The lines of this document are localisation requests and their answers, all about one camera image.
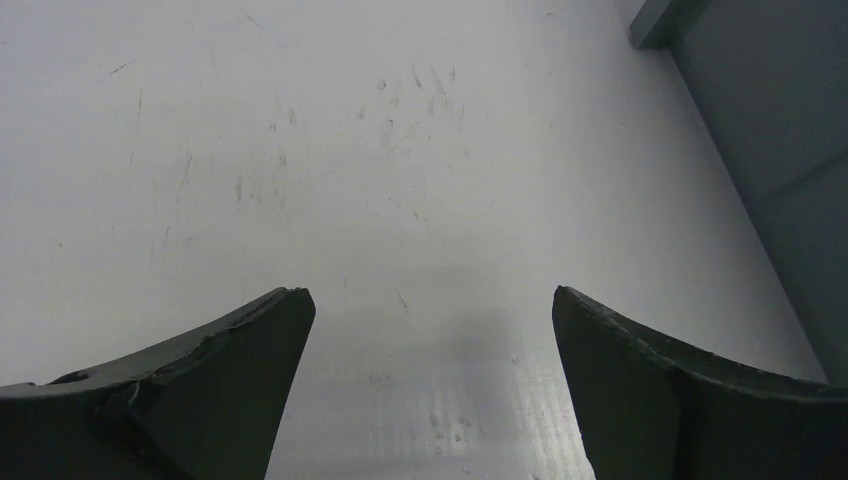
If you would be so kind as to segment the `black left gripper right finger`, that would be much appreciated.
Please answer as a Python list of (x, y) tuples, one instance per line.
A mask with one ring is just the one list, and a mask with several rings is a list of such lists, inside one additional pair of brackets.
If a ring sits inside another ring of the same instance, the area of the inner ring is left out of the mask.
[(843, 479), (847, 392), (717, 356), (571, 287), (552, 323), (599, 479)]

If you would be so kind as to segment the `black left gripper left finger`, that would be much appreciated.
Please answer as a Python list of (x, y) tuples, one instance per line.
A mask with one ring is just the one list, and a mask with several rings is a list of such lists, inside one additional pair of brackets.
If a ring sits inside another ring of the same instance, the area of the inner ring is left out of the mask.
[(261, 479), (316, 314), (277, 288), (205, 325), (1, 390), (5, 479)]

